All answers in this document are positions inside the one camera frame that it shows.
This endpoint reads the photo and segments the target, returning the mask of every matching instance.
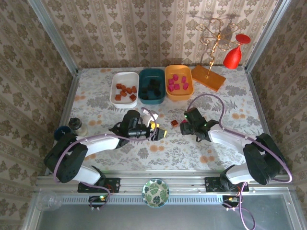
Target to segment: gold wire stand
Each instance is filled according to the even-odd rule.
[[[207,37],[207,36],[201,36],[200,37],[200,42],[206,46],[209,46],[209,43],[210,43],[210,40],[209,39],[212,39],[212,38],[215,38],[215,43],[214,43],[214,46],[211,50],[211,53],[210,53],[210,57],[212,58],[211,61],[210,61],[210,67],[209,67],[209,70],[207,72],[207,75],[206,75],[206,79],[209,78],[209,75],[210,75],[210,72],[211,72],[211,68],[214,64],[214,61],[215,61],[215,56],[213,56],[213,54],[216,52],[216,49],[219,48],[220,50],[222,51],[227,51],[229,50],[230,46],[229,44],[219,44],[220,41],[226,41],[226,42],[229,42],[229,43],[234,43],[234,44],[237,44],[237,45],[240,45],[240,43],[238,42],[232,42],[232,41],[229,41],[227,39],[225,39],[225,37],[227,37],[228,35],[231,35],[233,34],[234,32],[238,31],[239,30],[239,26],[235,23],[230,23],[229,26],[231,28],[235,28],[237,27],[236,30],[230,32],[230,33],[227,33],[227,34],[222,34],[221,32],[221,26],[222,26],[222,20],[219,19],[219,18],[211,18],[210,19],[210,22],[212,20],[215,20],[215,21],[218,21],[219,22],[219,29],[218,29],[218,32],[217,33],[214,33],[212,32],[205,24],[198,24],[195,29],[198,30],[198,31],[201,31],[201,32],[205,32],[206,30],[210,32],[211,34],[211,37]]]

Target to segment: small jar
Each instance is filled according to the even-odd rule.
[[[87,134],[87,126],[82,124],[81,120],[77,117],[71,118],[68,126],[78,136],[85,136]]]

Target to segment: white bowl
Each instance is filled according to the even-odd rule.
[[[120,101],[115,100],[115,95],[119,94],[121,90],[116,88],[116,84],[125,85],[126,88],[136,87],[137,92],[133,93],[136,96],[133,102],[129,97],[131,94],[127,93],[126,97],[121,97]],[[122,72],[114,75],[111,84],[110,102],[118,109],[130,109],[137,105],[139,98],[139,75],[135,72]]]

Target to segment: glass panel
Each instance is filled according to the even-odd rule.
[[[246,195],[243,207],[255,217],[257,230],[293,230],[282,195]],[[244,213],[248,227],[251,218]],[[109,205],[91,211],[84,205],[62,205],[43,212],[37,230],[244,230],[238,211],[220,205]]]

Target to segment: orange bowl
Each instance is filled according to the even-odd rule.
[[[175,81],[175,84],[180,85],[179,90],[174,90],[170,92],[168,87],[168,79],[172,79],[173,75],[177,74],[179,76],[178,80]],[[189,87],[187,90],[183,89],[183,83],[181,83],[182,77],[187,77],[187,83],[189,84]],[[194,86],[193,86],[193,79],[192,79],[192,73],[189,67],[185,65],[171,65],[167,66],[165,68],[165,85],[166,85],[166,94],[169,99],[172,101],[183,101],[188,100],[191,95],[194,93]]]

